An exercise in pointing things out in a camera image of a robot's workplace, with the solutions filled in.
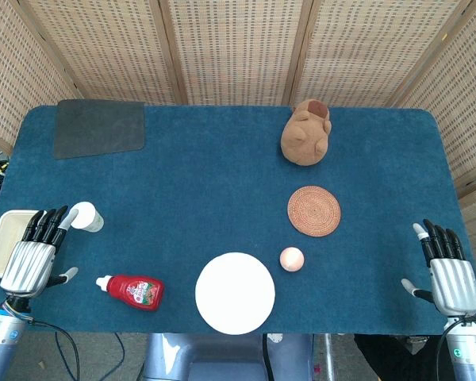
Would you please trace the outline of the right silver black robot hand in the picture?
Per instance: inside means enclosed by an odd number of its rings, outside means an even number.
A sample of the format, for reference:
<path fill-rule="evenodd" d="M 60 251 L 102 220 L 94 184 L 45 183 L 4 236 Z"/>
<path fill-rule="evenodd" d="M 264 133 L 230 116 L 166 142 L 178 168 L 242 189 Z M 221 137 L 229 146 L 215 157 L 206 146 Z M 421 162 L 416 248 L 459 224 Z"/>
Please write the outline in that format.
<path fill-rule="evenodd" d="M 403 279 L 401 285 L 413 297 L 434 304 L 446 317 L 474 316 L 476 277 L 458 235 L 428 219 L 421 225 L 414 223 L 413 230 L 422 247 L 432 289 L 422 290 L 408 279 Z"/>

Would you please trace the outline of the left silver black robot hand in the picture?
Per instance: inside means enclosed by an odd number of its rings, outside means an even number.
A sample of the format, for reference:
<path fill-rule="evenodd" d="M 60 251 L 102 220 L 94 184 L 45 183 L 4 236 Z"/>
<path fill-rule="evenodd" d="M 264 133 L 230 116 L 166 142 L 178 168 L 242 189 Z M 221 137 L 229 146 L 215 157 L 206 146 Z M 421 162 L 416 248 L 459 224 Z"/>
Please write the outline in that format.
<path fill-rule="evenodd" d="M 78 273 L 72 267 L 54 276 L 52 268 L 61 244 L 78 216 L 77 209 L 39 210 L 29 220 L 11 253 L 0 287 L 11 297 L 35 298 L 47 287 L 68 283 Z"/>

